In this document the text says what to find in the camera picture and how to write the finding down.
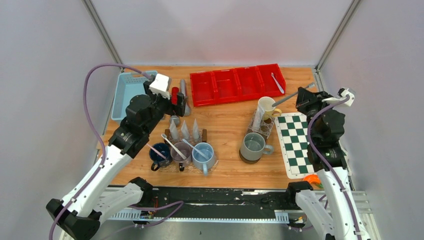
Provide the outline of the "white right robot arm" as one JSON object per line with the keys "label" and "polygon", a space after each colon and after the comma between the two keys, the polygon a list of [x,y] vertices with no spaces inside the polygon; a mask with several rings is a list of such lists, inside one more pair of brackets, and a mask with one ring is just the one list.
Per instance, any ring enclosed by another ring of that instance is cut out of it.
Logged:
{"label": "white right robot arm", "polygon": [[345,133],[345,114],[335,108],[351,106],[355,95],[340,88],[338,97],[304,87],[297,91],[296,109],[306,115],[307,157],[317,174],[329,209],[321,204],[311,184],[292,182],[285,195],[286,204],[300,208],[322,240],[369,240],[349,183],[349,171],[340,138]]}

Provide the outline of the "light blue plastic basket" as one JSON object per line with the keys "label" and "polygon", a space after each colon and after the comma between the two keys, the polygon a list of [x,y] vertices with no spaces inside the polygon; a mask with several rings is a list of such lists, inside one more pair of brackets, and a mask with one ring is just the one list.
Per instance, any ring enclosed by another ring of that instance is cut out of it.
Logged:
{"label": "light blue plastic basket", "polygon": [[126,117],[126,108],[130,100],[137,95],[144,95],[144,82],[149,81],[137,72],[120,73],[115,88],[111,119],[118,124]]}

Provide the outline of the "left aluminium frame post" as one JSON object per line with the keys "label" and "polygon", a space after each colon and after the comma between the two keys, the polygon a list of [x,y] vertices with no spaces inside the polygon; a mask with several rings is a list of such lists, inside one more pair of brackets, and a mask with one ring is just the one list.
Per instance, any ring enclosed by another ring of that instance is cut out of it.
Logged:
{"label": "left aluminium frame post", "polygon": [[97,31],[100,34],[100,37],[102,38],[106,48],[108,49],[113,61],[117,64],[122,64],[123,61],[121,57],[119,56],[119,53],[114,46],[111,37],[108,34],[108,31],[106,30],[103,21],[101,20],[100,15],[98,14],[98,11],[96,10],[96,7],[92,0],[82,0],[81,1],[83,5],[85,6],[88,15],[90,16],[91,20],[93,21]]}

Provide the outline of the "clear textured plastic sheet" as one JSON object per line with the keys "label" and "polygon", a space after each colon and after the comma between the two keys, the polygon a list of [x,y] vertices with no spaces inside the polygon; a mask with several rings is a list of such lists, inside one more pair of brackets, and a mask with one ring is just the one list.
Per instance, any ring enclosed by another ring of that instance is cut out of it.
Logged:
{"label": "clear textured plastic sheet", "polygon": [[259,127],[255,127],[257,125],[255,123],[256,112],[257,111],[255,110],[252,114],[252,118],[250,120],[249,125],[247,126],[245,135],[249,133],[258,133],[264,138],[265,141],[267,141],[274,127],[274,120],[272,118],[268,118],[266,121],[261,120],[261,122],[259,123]]}

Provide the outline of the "red glitter microphone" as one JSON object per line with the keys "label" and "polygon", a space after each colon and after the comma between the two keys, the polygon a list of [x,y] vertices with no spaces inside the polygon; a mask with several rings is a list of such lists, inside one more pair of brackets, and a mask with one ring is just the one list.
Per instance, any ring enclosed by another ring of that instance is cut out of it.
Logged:
{"label": "red glitter microphone", "polygon": [[[173,105],[178,103],[178,93],[180,92],[178,87],[173,87],[171,89],[171,102]],[[175,110],[173,110],[173,115],[169,119],[169,123],[174,123],[176,127],[178,127],[181,123],[180,117],[176,114]]]}

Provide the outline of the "red bin with clear sheet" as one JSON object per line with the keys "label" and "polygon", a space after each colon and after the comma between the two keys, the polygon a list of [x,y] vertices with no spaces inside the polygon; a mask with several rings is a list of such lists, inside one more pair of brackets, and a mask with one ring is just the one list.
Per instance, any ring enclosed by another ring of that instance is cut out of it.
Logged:
{"label": "red bin with clear sheet", "polygon": [[216,84],[216,103],[228,104],[239,102],[239,84],[235,69],[216,70],[212,73]]}

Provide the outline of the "green white chessboard mat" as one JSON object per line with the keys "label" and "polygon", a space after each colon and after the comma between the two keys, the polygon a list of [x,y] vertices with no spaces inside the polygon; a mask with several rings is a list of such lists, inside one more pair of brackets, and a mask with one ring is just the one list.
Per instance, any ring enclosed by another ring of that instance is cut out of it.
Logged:
{"label": "green white chessboard mat", "polygon": [[289,179],[302,179],[314,174],[308,159],[307,117],[300,112],[283,113],[274,118],[281,154]]}

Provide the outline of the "aluminium corner frame post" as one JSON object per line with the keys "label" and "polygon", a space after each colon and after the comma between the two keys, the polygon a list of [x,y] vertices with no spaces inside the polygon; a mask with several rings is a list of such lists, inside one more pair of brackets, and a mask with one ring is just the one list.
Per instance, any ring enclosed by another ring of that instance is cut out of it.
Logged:
{"label": "aluminium corner frame post", "polygon": [[351,21],[352,17],[354,16],[355,12],[357,11],[358,7],[362,3],[362,0],[352,0],[344,13],[342,19],[340,20],[338,26],[335,29],[335,32],[333,33],[329,43],[327,44],[323,54],[321,55],[317,65],[315,66],[315,70],[317,72],[321,71],[321,69],[324,67],[326,62],[328,61],[328,58],[330,57],[334,47],[338,43],[340,37],[342,36],[345,28],[348,26],[349,22]]}

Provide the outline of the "grey green mug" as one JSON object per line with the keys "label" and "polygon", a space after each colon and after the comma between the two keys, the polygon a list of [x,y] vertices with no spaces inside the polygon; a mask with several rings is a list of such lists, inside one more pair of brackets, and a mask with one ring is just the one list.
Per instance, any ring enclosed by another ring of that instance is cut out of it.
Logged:
{"label": "grey green mug", "polygon": [[263,155],[270,155],[273,152],[274,147],[266,144],[265,139],[260,134],[251,132],[244,136],[239,149],[239,156],[243,162],[255,164]]}

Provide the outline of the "orange green tape roll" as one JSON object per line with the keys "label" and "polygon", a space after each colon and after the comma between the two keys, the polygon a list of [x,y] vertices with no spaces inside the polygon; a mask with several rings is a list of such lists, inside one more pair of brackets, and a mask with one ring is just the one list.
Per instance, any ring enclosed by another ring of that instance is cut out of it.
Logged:
{"label": "orange green tape roll", "polygon": [[323,185],[322,185],[322,182],[321,182],[320,178],[316,174],[310,174],[310,175],[305,176],[303,178],[303,181],[306,181],[309,184],[314,185],[314,186],[316,186],[319,189],[323,189],[324,188]]}

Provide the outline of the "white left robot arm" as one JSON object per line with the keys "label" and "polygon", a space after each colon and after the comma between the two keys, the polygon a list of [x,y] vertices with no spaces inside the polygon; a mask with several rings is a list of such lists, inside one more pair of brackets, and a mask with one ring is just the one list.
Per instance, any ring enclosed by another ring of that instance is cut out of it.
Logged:
{"label": "white left robot arm", "polygon": [[168,92],[154,82],[143,84],[145,93],[134,96],[105,147],[105,154],[84,178],[62,199],[52,198],[46,210],[56,225],[75,240],[90,240],[109,217],[131,205],[149,206],[153,187],[136,177],[121,190],[105,198],[102,193],[112,179],[129,164],[149,142],[149,136],[164,115],[182,117],[187,98],[178,87]]}

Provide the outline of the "cream yellow mug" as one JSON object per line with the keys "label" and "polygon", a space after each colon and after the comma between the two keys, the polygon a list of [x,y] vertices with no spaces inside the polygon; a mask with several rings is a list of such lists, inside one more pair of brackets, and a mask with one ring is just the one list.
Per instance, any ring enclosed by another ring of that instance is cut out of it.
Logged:
{"label": "cream yellow mug", "polygon": [[269,96],[263,96],[258,100],[258,107],[259,112],[262,113],[262,120],[267,121],[270,118],[279,117],[282,114],[282,111],[273,104],[275,104],[276,101],[269,97]]}

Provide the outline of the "purple grey mug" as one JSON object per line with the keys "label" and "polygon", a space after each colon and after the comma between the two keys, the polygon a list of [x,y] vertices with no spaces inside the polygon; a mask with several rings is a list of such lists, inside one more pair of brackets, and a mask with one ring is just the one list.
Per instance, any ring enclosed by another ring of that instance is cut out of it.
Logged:
{"label": "purple grey mug", "polygon": [[186,167],[192,163],[192,149],[185,142],[176,142],[175,147],[171,147],[170,155],[176,163],[180,172],[183,172]]}

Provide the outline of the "white toothbrush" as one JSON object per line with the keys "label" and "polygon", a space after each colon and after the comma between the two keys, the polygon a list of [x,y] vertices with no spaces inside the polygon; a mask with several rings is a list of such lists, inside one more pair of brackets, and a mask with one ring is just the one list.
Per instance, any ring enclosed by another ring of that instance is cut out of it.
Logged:
{"label": "white toothbrush", "polygon": [[174,145],[172,142],[167,138],[167,135],[162,133],[161,137],[175,150],[175,152],[181,156],[183,159],[186,159],[187,157]]}

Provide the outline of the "brown oval wooden tray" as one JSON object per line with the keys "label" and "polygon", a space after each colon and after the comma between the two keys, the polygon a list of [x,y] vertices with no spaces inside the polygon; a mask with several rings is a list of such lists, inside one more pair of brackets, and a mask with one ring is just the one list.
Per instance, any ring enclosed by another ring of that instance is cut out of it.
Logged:
{"label": "brown oval wooden tray", "polygon": [[243,137],[239,148],[240,159],[247,164],[257,163],[263,155],[270,155],[274,152],[274,147],[267,144],[274,127],[274,119],[262,120],[259,128],[254,128],[256,110],[253,112],[246,134]]}

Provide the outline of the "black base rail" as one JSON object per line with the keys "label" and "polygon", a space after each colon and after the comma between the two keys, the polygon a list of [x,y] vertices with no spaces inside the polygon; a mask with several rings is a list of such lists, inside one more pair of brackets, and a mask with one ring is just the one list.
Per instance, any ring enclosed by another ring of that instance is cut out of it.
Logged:
{"label": "black base rail", "polygon": [[157,208],[155,217],[190,219],[274,219],[277,210],[302,212],[284,189],[157,187],[139,208]]}

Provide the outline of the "grey toothpaste tube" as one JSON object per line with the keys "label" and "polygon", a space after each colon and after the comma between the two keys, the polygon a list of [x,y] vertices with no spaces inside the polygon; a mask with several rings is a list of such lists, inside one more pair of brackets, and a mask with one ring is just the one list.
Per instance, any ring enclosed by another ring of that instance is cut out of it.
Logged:
{"label": "grey toothpaste tube", "polygon": [[180,131],[182,133],[182,138],[188,141],[191,135],[185,120],[181,124]]}

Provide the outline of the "light blue toothbrush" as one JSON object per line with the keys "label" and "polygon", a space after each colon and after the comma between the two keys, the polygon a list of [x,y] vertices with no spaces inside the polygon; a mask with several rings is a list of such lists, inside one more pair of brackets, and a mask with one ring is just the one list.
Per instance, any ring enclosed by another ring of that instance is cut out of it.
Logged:
{"label": "light blue toothbrush", "polygon": [[276,86],[277,86],[278,90],[281,92],[281,94],[282,94],[282,95],[284,95],[284,94],[285,94],[285,90],[283,89],[283,87],[280,85],[280,83],[279,83],[279,82],[278,82],[278,80],[276,79],[276,77],[275,77],[274,73],[272,72],[270,75],[271,75],[272,79],[274,80],[274,82],[275,82],[275,84],[276,84]]}
{"label": "light blue toothbrush", "polygon": [[182,141],[186,144],[188,144],[193,150],[195,150],[199,155],[201,155],[203,158],[205,158],[206,160],[209,159],[209,157],[207,155],[205,155],[203,152],[201,152],[200,150],[196,149],[195,146],[193,146],[191,143],[189,143],[186,139],[182,139]]}

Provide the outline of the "dark blue mug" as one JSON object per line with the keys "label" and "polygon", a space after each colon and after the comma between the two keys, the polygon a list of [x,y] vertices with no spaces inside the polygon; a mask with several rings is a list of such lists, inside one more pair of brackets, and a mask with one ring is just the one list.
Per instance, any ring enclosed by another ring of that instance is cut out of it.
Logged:
{"label": "dark blue mug", "polygon": [[166,143],[156,143],[149,147],[149,157],[152,160],[150,169],[152,171],[166,168],[172,163],[171,150]]}

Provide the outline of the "silver microphone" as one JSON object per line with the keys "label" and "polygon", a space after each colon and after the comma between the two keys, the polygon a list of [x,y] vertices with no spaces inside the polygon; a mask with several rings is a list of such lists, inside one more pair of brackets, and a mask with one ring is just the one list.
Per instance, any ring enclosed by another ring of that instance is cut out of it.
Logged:
{"label": "silver microphone", "polygon": [[187,85],[186,85],[186,81],[184,79],[180,80],[179,87],[180,87],[180,92],[183,94],[184,99],[185,99],[184,116],[188,117],[191,114],[191,108],[189,106],[189,98],[188,98],[188,94],[187,94]]}

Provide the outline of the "light blue mug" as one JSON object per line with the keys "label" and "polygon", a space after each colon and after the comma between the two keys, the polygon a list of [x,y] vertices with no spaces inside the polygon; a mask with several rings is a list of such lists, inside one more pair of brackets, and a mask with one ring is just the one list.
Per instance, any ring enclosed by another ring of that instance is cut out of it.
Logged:
{"label": "light blue mug", "polygon": [[192,163],[204,176],[208,176],[217,163],[217,156],[213,147],[206,142],[200,142],[192,149]]}

